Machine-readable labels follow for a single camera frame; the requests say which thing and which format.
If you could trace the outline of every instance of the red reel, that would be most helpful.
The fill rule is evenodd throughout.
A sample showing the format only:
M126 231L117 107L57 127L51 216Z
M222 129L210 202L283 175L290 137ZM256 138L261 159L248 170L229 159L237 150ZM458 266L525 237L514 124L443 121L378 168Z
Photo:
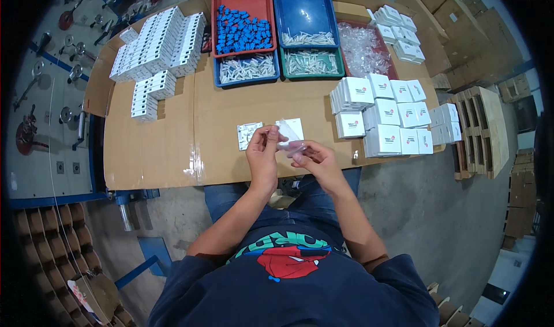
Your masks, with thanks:
M58 20L58 26L61 30L67 30L73 24L73 11L65 11Z

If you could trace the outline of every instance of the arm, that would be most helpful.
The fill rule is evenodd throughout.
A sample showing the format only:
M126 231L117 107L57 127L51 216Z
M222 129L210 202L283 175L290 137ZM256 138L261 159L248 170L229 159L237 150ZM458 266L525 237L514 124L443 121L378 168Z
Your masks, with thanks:
M287 140L277 126L259 128L252 135L246 158L252 174L248 191L214 225L190 245L187 255L227 260L243 240L277 188L277 142Z
M293 156L293 167L310 171L322 189L333 199L342 235L352 258L370 273L388 260L387 249L367 220L358 199L344 178L332 149L314 141L302 142L307 148Z

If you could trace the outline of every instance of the green plastic tray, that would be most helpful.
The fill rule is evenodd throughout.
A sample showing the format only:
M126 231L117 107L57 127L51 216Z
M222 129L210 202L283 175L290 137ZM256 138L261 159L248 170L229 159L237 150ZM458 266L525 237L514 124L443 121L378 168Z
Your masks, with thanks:
M337 71L338 73L336 74L301 74L301 75L292 75L292 74L288 74L288 71L287 71L287 61L285 60L285 51L283 50L283 48L279 47L279 55L281 56L281 66L282 66L282 74L283 76L285 76L285 78L291 80L291 81L303 81L303 80L307 80L307 79L338 79L338 78L342 78L345 76L345 66L344 66L344 62L342 60L342 52L341 52L341 49L340 48L323 48L323 49L320 49L321 51L329 51L329 52L334 52L335 54L335 59L337 60Z

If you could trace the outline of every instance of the graphic print on t-shirt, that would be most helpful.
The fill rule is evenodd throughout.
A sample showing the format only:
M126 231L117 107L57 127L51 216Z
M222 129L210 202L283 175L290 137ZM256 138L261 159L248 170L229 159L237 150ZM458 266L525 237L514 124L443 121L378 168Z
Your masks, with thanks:
M319 249L292 246L254 250L244 255L258 256L258 263L269 273L268 279L278 283L281 279L301 278L317 270L319 260L330 253L330 246Z
M332 247L325 240L317 240L307 234L287 231L284 236L273 232L240 249L227 264L242 255L257 256L269 279L280 282L281 279L300 278L317 270L319 260L331 251Z

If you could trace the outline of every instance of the clear plastic bag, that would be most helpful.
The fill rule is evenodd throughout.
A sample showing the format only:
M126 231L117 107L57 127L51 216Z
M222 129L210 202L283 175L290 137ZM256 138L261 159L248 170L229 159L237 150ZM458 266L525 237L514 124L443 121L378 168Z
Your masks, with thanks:
M339 23L338 33L352 76L364 78L370 73L387 74L391 56L374 50L381 46L374 28L353 28L348 23Z
M279 127L279 133L288 138L285 142L277 143L277 149L284 151L288 158L291 158L295 153L302 152L306 149L306 146L302 143L300 137L287 124L285 119L281 119L275 124Z

